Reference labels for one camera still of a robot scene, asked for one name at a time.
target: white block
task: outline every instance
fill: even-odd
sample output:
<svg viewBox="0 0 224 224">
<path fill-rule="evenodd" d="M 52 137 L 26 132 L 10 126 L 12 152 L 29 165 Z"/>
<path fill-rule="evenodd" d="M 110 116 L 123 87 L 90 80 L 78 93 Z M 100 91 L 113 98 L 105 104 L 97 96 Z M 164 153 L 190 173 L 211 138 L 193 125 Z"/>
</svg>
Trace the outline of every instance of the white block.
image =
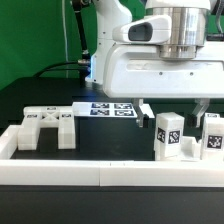
<svg viewBox="0 0 224 224">
<path fill-rule="evenodd" d="M 183 136 L 181 144 L 181 160 L 198 161 L 200 159 L 201 143 L 195 137 Z"/>
<path fill-rule="evenodd" d="M 10 125 L 0 137 L 0 159 L 10 159 L 17 149 L 18 125 Z"/>
<path fill-rule="evenodd" d="M 19 150 L 36 150 L 40 134 L 42 114 L 27 113 L 18 132 Z"/>
<path fill-rule="evenodd" d="M 184 117 L 176 113 L 157 114 L 154 150 L 156 157 L 166 160 L 180 154 Z"/>
<path fill-rule="evenodd" d="M 223 161 L 224 118 L 205 118 L 201 145 L 201 159 Z"/>
<path fill-rule="evenodd" d="M 75 122 L 73 113 L 61 113 L 58 126 L 58 148 L 75 149 Z"/>
</svg>

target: cable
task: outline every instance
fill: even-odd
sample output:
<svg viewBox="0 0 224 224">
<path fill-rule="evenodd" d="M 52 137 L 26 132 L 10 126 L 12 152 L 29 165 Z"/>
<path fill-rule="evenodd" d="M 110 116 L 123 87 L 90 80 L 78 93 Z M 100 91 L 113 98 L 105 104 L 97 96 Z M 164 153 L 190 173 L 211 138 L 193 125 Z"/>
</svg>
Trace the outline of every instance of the cable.
<svg viewBox="0 0 224 224">
<path fill-rule="evenodd" d="M 221 19 L 223 9 L 224 9 L 224 0 L 220 0 L 218 10 L 217 10 L 217 13 L 216 13 L 216 26 L 217 26 L 218 32 L 220 34 L 223 33 L 223 30 L 222 30 L 222 27 L 221 27 L 221 24 L 220 24 L 220 19 Z"/>
<path fill-rule="evenodd" d="M 62 22 L 63 22 L 63 32 L 65 40 L 65 60 L 68 61 L 68 37 L 66 29 L 65 0 L 62 0 Z"/>
<path fill-rule="evenodd" d="M 39 78 L 43 73 L 45 72 L 57 72 L 57 71 L 79 71 L 79 72 L 88 72 L 88 67 L 86 68 L 61 68 L 61 69 L 47 69 L 45 71 L 42 71 L 41 73 L 38 73 L 38 75 L 36 75 L 36 78 Z"/>
<path fill-rule="evenodd" d="M 49 65 L 47 67 L 45 67 L 44 69 L 42 69 L 41 71 L 35 73 L 33 75 L 33 77 L 40 77 L 42 73 L 44 73 L 45 71 L 51 69 L 51 68 L 55 68 L 55 67 L 59 67 L 59 66 L 63 66 L 63 65 L 77 65 L 78 62 L 77 61 L 66 61 L 66 62 L 60 62 L 60 63 L 56 63 L 53 65 Z"/>
</svg>

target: white wooden block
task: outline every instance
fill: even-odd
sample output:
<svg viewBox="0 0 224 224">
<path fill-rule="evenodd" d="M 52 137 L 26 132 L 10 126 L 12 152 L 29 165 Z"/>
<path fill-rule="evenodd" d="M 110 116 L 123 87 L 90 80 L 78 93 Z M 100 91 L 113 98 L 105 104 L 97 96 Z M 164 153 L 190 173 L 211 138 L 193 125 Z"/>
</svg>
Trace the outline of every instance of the white wooden block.
<svg viewBox="0 0 224 224">
<path fill-rule="evenodd" d="M 61 113 L 58 126 L 58 148 L 75 149 L 75 122 L 73 113 Z"/>
<path fill-rule="evenodd" d="M 156 117 L 154 150 L 156 157 L 166 160 L 180 154 L 184 117 L 176 113 L 161 113 Z"/>
<path fill-rule="evenodd" d="M 10 159 L 17 149 L 19 125 L 10 125 L 0 137 L 0 159 Z"/>
<path fill-rule="evenodd" d="M 40 134 L 42 114 L 27 113 L 18 132 L 19 150 L 36 150 Z"/>
<path fill-rule="evenodd" d="M 224 118 L 205 118 L 201 145 L 201 159 L 223 161 Z"/>
</svg>

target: white robot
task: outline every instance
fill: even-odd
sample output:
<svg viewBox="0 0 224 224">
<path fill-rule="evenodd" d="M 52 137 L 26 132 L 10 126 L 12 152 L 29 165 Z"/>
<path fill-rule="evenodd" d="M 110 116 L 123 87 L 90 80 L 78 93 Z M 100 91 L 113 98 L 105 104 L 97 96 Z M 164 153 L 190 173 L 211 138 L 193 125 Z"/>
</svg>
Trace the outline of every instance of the white robot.
<svg viewBox="0 0 224 224">
<path fill-rule="evenodd" d="M 136 22 L 118 0 L 93 3 L 98 47 L 87 83 L 109 97 L 196 99 L 199 126 L 210 98 L 224 97 L 224 45 L 206 41 L 216 1 L 148 0 Z"/>
</svg>

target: black table surface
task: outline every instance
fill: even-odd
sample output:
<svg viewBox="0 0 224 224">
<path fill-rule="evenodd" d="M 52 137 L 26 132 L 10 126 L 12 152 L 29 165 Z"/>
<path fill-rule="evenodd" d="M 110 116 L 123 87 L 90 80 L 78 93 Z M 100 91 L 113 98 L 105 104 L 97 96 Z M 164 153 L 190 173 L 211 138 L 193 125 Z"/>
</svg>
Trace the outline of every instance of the black table surface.
<svg viewBox="0 0 224 224">
<path fill-rule="evenodd" d="M 20 124 L 26 106 L 70 106 L 74 101 L 122 102 L 109 99 L 103 92 L 82 88 L 75 79 L 22 78 L 0 91 L 0 129 L 3 132 L 10 124 Z M 192 101 L 152 101 L 155 113 L 170 109 L 183 115 L 194 108 Z M 215 103 L 210 112 L 224 110 L 222 102 Z M 103 126 L 107 121 L 81 119 L 80 153 L 86 158 L 126 159 L 128 151 L 108 150 L 100 154 L 99 147 L 86 144 L 86 137 L 94 143 L 93 125 Z M 144 145 L 151 142 L 155 123 L 150 128 L 139 130 L 133 120 L 122 123 L 131 129 L 131 137 Z M 185 133 L 200 136 L 200 130 L 186 128 Z M 147 147 L 141 152 L 132 151 L 130 158 L 151 160 L 152 152 Z M 15 155 L 29 158 L 30 155 Z M 82 187 L 82 186 L 0 186 L 0 223 L 223 223 L 223 188 L 180 188 L 180 187 Z"/>
</svg>

